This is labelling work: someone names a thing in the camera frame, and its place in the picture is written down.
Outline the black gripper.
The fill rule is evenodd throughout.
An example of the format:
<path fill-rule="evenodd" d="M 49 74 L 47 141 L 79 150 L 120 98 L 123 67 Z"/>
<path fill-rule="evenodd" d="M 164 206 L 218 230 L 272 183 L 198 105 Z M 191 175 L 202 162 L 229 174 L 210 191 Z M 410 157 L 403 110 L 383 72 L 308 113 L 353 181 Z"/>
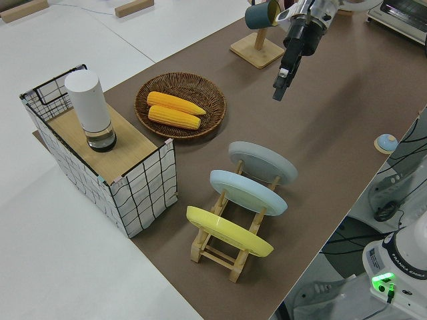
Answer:
<path fill-rule="evenodd" d="M 292 84 L 301 58 L 313 55 L 326 30 L 315 21 L 307 21 L 304 16 L 290 19 L 290 27 L 283 41 L 286 48 L 273 88 L 272 98 L 282 100 L 286 89 Z"/>

